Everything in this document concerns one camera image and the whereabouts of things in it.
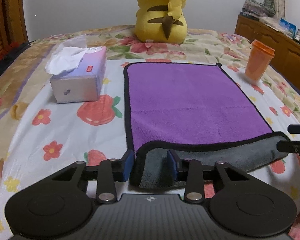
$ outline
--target wooden cabinet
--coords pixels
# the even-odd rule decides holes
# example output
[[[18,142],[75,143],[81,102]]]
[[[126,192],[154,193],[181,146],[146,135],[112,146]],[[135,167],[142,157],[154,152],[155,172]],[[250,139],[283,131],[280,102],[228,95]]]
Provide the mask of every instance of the wooden cabinet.
[[[251,42],[259,40],[275,49],[270,65],[300,90],[300,45],[282,33],[263,23],[238,17],[235,34],[244,36]]]

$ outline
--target silver bolt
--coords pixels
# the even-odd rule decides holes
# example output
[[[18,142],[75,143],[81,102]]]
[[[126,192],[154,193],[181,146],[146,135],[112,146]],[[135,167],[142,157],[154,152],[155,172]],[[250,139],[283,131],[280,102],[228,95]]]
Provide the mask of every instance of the silver bolt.
[[[103,200],[103,201],[111,201],[111,200],[114,199],[114,195],[112,193],[109,193],[109,192],[101,193],[99,195],[99,199]]]
[[[202,195],[198,192],[190,192],[187,194],[187,198],[193,201],[202,199]]]

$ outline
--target pikachu plush toy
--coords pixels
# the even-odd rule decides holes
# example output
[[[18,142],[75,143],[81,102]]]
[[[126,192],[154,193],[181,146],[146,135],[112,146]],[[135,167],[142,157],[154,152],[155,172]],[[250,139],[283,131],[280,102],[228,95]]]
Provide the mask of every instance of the pikachu plush toy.
[[[142,42],[182,43],[187,35],[185,4],[186,0],[138,0],[135,35]]]

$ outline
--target tissue box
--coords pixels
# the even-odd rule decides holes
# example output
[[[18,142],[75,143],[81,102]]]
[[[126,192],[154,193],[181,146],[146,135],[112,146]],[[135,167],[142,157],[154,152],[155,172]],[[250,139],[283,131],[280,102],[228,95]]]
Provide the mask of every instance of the tissue box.
[[[106,70],[106,47],[89,48],[77,68],[50,79],[57,103],[98,101]]]

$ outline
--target orange cup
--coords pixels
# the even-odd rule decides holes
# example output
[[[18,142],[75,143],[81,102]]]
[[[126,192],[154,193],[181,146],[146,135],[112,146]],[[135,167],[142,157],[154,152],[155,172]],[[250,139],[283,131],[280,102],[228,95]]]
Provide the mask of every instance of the orange cup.
[[[252,84],[256,84],[265,73],[273,58],[274,49],[260,41],[254,40],[252,42],[252,50],[245,71],[248,81]]]

